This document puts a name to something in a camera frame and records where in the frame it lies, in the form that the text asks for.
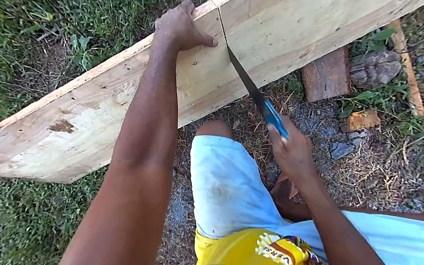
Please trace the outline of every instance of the forearm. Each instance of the forearm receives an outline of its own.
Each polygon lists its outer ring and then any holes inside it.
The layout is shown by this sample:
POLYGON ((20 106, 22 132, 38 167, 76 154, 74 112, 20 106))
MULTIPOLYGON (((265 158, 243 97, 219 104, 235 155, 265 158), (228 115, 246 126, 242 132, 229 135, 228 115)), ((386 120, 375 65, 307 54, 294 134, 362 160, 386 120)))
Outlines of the forearm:
POLYGON ((62 264, 152 263, 171 192, 178 51, 154 42, 101 190, 62 264))
POLYGON ((119 133, 111 166, 173 164, 178 129, 177 56, 178 50, 167 41, 153 40, 142 81, 119 133))
POLYGON ((384 264, 354 228, 317 177, 299 187, 320 234, 328 261, 333 264, 384 264))

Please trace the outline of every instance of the white shorts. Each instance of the white shorts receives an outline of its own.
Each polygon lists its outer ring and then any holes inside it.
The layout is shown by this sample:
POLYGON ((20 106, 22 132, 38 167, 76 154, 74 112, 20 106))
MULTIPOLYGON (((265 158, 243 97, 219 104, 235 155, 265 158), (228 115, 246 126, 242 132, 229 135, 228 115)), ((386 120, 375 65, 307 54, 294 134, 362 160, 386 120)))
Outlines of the white shorts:
MULTIPOLYGON (((298 236, 325 258, 313 221, 291 224, 279 214, 256 162, 232 139, 200 135, 191 148, 191 182, 198 232, 220 239, 247 228, 298 236)), ((344 211, 386 264, 424 264, 424 221, 344 211)))

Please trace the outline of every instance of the person's right hand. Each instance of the person's right hand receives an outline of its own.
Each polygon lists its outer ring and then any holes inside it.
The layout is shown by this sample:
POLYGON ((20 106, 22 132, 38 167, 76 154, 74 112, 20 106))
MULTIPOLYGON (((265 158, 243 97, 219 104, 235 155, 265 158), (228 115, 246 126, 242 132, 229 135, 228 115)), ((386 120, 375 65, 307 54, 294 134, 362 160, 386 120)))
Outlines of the person's right hand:
POLYGON ((289 118, 280 115, 289 140, 282 137, 274 125, 268 124, 274 157, 282 172, 289 176, 301 191, 306 184, 318 178, 312 157, 310 139, 304 136, 289 118))
POLYGON ((217 40, 197 29, 192 20, 194 3, 185 0, 155 21, 154 42, 171 45, 176 51, 187 51, 197 45, 217 46, 217 40))

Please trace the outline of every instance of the wood scrap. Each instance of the wood scrap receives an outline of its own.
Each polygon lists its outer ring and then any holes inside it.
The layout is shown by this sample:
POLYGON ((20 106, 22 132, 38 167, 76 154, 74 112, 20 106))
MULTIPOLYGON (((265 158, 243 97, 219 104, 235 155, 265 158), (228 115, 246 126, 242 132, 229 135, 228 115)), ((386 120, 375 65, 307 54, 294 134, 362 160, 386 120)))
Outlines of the wood scrap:
POLYGON ((380 125, 381 119, 379 116, 377 116, 377 111, 375 110, 362 110, 351 113, 351 115, 348 117, 347 123, 348 130, 352 132, 359 129, 380 125))
POLYGON ((413 114, 418 116, 424 116, 423 100, 421 99, 420 89, 416 82, 415 72, 412 67, 412 60, 410 59, 409 52, 407 50, 407 41, 405 40, 405 34, 400 23, 400 19, 392 21, 389 26, 397 31, 392 34, 392 40, 394 43, 394 49, 402 57, 403 70, 407 74, 407 83, 409 84, 409 101, 412 104, 413 114))
MULTIPOLYGON (((423 4, 424 0, 208 1, 193 16, 198 28, 216 37, 219 45, 179 54, 178 126, 247 94, 226 44, 261 87, 423 4)), ((152 38, 0 122, 0 177, 72 183, 109 164, 152 38)))
POLYGON ((305 65, 302 68, 302 79, 309 102, 350 94, 348 46, 305 65))

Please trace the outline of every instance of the printed graphic on shirt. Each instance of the printed graphic on shirt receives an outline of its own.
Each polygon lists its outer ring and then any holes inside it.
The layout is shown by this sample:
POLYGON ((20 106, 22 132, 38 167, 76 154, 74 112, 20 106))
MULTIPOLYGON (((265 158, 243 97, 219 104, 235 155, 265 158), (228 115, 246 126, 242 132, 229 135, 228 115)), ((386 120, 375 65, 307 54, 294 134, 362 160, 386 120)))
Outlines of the printed graphic on shirt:
POLYGON ((264 233, 256 241, 256 254, 271 258, 274 262, 284 265, 323 265, 325 264, 312 248, 302 239, 295 236, 281 237, 264 233))

